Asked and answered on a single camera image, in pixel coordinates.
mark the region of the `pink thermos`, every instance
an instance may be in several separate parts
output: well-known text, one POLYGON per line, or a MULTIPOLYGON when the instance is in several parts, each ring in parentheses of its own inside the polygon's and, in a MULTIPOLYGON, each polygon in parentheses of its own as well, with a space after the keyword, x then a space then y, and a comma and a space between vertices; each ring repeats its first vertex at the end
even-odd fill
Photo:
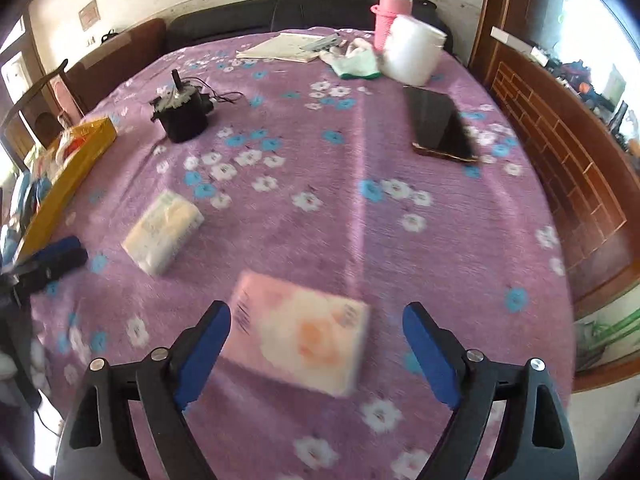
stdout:
POLYGON ((376 30, 373 46, 376 50, 385 47, 386 37, 391 30, 391 24, 398 14, 411 15, 414 3, 411 0, 380 0, 380 3, 371 7, 376 15, 376 30))

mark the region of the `silver bolt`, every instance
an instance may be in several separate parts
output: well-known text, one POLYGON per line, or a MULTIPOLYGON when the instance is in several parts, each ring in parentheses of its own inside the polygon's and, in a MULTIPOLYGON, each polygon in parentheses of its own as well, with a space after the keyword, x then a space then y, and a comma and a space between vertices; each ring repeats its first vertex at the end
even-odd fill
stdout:
POLYGON ((156 348, 151 352, 152 361, 163 361, 169 355, 169 351, 166 348, 156 348))
POLYGON ((545 369, 545 362, 542 359, 532 359, 531 368, 541 372, 542 370, 545 369))
POLYGON ((94 359, 93 361, 91 361, 91 364, 89 364, 89 368, 94 372, 102 370, 104 368, 104 359, 102 359, 101 357, 94 359))
POLYGON ((479 363, 484 359, 484 354, 481 351, 472 348, 471 350, 466 351, 466 358, 474 363, 479 363))

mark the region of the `yellow box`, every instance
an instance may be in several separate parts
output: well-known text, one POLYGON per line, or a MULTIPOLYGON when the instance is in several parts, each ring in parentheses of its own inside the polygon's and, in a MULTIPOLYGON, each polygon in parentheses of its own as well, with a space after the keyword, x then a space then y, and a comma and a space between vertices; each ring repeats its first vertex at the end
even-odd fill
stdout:
MULTIPOLYGON (((109 118, 79 124, 74 126, 73 130, 86 136, 86 141, 78 148, 66 168, 56 177, 56 181, 42 201, 40 209, 31 219, 27 232, 18 245, 16 262, 39 251, 49 243, 49 239, 60 220, 60 215, 71 197, 91 171, 95 161, 116 140, 116 129, 109 118)), ((49 150, 57 150, 59 142, 60 138, 57 138, 49 150)))

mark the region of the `purple floral tablecloth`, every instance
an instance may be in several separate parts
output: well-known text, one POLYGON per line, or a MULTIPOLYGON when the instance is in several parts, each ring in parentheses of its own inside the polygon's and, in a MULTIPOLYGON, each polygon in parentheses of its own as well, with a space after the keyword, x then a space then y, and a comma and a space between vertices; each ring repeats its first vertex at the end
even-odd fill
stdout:
MULTIPOLYGON (((243 269, 363 300, 372 315, 348 399, 217 362, 186 420, 221 480, 413 480, 450 412, 402 336, 411 301, 493 360, 542 358, 566 400, 574 338, 561 250, 536 175, 484 89, 443 54, 427 88, 455 101, 481 162, 420 156, 401 84, 343 81, 320 60, 234 59, 267 37, 167 54, 89 116, 110 116, 118 138, 55 238, 77 235, 90 260, 33 298, 53 403, 67 412, 93 357, 118 364, 170 345, 212 300, 228 300, 243 269), (246 99, 172 144, 148 104, 172 68, 246 99), (205 221, 152 278, 120 243, 163 189, 192 200, 205 221)), ((496 405, 470 478, 486 468, 499 419, 496 405)), ((150 476, 163 478, 139 409, 134 421, 150 476)))

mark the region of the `phone screen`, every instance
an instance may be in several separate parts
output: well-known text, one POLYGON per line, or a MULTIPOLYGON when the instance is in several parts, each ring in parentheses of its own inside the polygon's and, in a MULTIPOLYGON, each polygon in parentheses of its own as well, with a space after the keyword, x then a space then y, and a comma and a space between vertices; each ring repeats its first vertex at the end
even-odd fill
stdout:
POLYGON ((460 162, 477 159, 449 96, 415 86, 405 86, 404 96, 414 129, 414 151, 460 162))

